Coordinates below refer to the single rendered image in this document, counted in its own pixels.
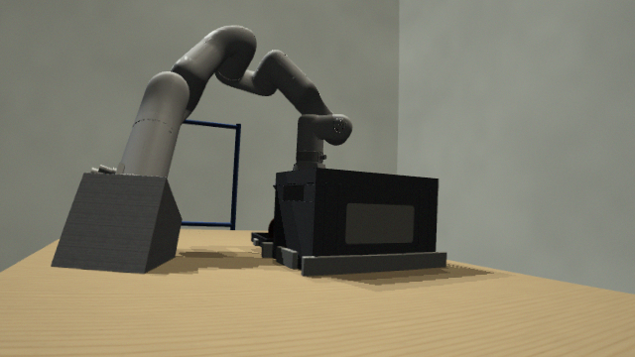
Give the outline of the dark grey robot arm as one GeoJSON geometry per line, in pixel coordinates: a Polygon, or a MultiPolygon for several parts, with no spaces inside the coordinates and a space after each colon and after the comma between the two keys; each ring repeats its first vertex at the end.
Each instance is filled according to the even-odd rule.
{"type": "Polygon", "coordinates": [[[256,73],[246,70],[256,47],[255,35],[244,27],[224,26],[208,34],[171,71],[149,81],[117,169],[100,165],[91,172],[168,178],[181,125],[214,73],[228,86],[261,96],[279,89],[302,114],[296,162],[323,163],[323,140],[334,146],[343,144],[352,132],[351,121],[344,115],[330,115],[314,83],[281,51],[268,52],[256,73]]]}

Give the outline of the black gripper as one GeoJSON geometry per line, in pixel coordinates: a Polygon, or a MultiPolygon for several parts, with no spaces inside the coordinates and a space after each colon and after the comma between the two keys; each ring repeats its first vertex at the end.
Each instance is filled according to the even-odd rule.
{"type": "Polygon", "coordinates": [[[312,169],[312,168],[322,168],[325,169],[325,165],[321,162],[313,162],[313,161],[297,161],[293,166],[293,171],[296,170],[304,170],[304,169],[312,169]]]}

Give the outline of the dark brown bottle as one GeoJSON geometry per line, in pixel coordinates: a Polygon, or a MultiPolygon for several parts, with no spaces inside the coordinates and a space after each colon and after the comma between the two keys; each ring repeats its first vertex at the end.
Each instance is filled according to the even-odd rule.
{"type": "Polygon", "coordinates": [[[274,218],[270,222],[269,228],[268,228],[268,233],[269,233],[270,239],[273,239],[273,229],[274,229],[274,218]]]}

